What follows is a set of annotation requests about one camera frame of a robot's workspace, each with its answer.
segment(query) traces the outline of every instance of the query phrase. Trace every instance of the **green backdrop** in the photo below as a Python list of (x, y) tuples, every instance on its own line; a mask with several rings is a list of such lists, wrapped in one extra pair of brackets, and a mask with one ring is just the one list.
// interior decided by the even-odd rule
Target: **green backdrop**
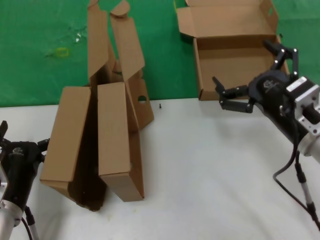
[[(99, 4), (110, 11), (119, 1)], [(150, 98), (197, 97), (193, 49), (181, 41), (173, 0), (128, 1)], [(57, 104), (64, 86), (87, 84), (87, 4), (0, 0), (0, 107)], [(320, 84), (320, 1), (274, 4), (283, 43), (299, 49), (300, 73)], [(184, 5), (184, 0), (176, 0), (177, 7)]]

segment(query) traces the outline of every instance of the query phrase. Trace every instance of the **cardboard flap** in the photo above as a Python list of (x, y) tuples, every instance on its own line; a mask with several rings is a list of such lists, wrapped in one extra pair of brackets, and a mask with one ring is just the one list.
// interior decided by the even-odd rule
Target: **cardboard flap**
[(191, 37), (197, 37), (191, 7), (178, 8), (176, 14), (178, 17), (180, 33)]
[(73, 180), (90, 98), (89, 87), (63, 89), (41, 180), (58, 182)]
[(126, 0), (122, 0), (115, 8), (110, 12), (114, 17), (124, 18), (127, 17), (130, 11), (130, 4)]
[(268, 22), (270, 28), (273, 30), (274, 33), (277, 32), (279, 15), (277, 10), (272, 3), (272, 0), (263, 0), (260, 4), (260, 10)]
[(188, 6), (238, 6), (238, 5), (259, 5), (259, 0), (185, 0)]
[(196, 37), (274, 35), (278, 24), (271, 0), (258, 4), (192, 6), (177, 10), (181, 33)]
[(98, 86), (99, 176), (129, 172), (130, 148), (124, 82)]
[(132, 17), (110, 16), (116, 49), (118, 51), (123, 80), (127, 81), (145, 66), (145, 58)]
[[(142, 130), (155, 117), (152, 111), (147, 86), (145, 80), (141, 78), (139, 73), (131, 77), (126, 83), (129, 92), (129, 99), (134, 106), (135, 116), (138, 122), (139, 129)], [(139, 101), (139, 98), (145, 99), (144, 102)]]
[(98, 0), (88, 5), (88, 77), (91, 78), (109, 59), (107, 12), (100, 10)]

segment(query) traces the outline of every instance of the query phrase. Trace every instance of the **cardboard box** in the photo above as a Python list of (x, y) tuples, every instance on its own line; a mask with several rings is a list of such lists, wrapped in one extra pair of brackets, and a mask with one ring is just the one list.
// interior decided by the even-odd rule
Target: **cardboard box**
[(129, 10), (129, 3), (123, 0), (110, 13), (119, 56), (117, 61), (108, 36), (107, 12), (100, 10), (98, 0), (91, 0), (87, 24), (89, 84), (96, 94), (99, 84), (125, 82), (141, 130), (154, 120), (154, 115), (146, 83), (142, 79), (145, 59), (135, 22), (128, 17)]
[(40, 181), (91, 211), (103, 205), (98, 176), (97, 100), (89, 87), (65, 87)]
[(124, 202), (144, 198), (140, 137), (123, 82), (98, 86), (99, 176)]
[(188, 0), (178, 8), (179, 30), (192, 37), (198, 97), (219, 100), (215, 76), (226, 88), (247, 85), (268, 70), (274, 57), (263, 39), (279, 42), (278, 14), (271, 0)]

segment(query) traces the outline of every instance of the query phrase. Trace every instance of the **cardboard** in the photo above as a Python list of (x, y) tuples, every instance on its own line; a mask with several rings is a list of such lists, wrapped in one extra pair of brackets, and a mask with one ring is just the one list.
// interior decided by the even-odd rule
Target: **cardboard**
[[(119, 56), (117, 60), (108, 36), (107, 13), (100, 10), (98, 0), (91, 0), (88, 7), (89, 84), (97, 95), (97, 86), (100, 84), (125, 82), (138, 127), (142, 130), (154, 120), (154, 115), (142, 79), (145, 59), (134, 19), (128, 17), (129, 10), (129, 3), (123, 0), (110, 12)], [(143, 104), (139, 102), (141, 96), (146, 99)]]
[(263, 40), (276, 36), (278, 14), (271, 0), (188, 0), (178, 8), (179, 30), (192, 37), (198, 97), (219, 100), (212, 77), (226, 88), (247, 85), (268, 70), (274, 57)]
[(112, 74), (116, 55), (108, 34), (107, 12), (100, 10), (98, 2), (91, 0), (87, 8), (88, 79), (95, 95), (97, 85), (117, 81)]
[(144, 198), (137, 119), (123, 82), (98, 86), (99, 176), (124, 202)]
[(145, 58), (141, 49), (135, 21), (128, 17), (130, 5), (127, 1), (120, 2), (110, 13), (110, 21), (118, 51), (119, 61), (116, 67), (121, 70), (123, 81), (126, 83), (134, 114), (137, 118), (139, 129), (143, 129), (154, 120), (150, 105), (147, 86), (143, 77)]
[(97, 100), (89, 87), (65, 87), (40, 181), (91, 211), (103, 205), (99, 178)]

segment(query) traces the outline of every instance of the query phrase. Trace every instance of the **white tabletop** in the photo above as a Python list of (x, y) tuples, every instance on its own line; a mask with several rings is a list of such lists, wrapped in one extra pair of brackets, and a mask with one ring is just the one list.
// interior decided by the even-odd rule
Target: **white tabletop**
[[(41, 240), (320, 238), (309, 215), (272, 179), (293, 146), (258, 109), (229, 112), (197, 99), (151, 104), (154, 121), (141, 132), (145, 199), (122, 202), (109, 192), (101, 210), (90, 212), (40, 184), (38, 174), (28, 205)], [(1, 108), (9, 125), (5, 137), (48, 138), (57, 108)], [(312, 157), (301, 162), (320, 210), (320, 164)], [(294, 167), (280, 180), (304, 202)], [(11, 239), (28, 239), (23, 224)]]

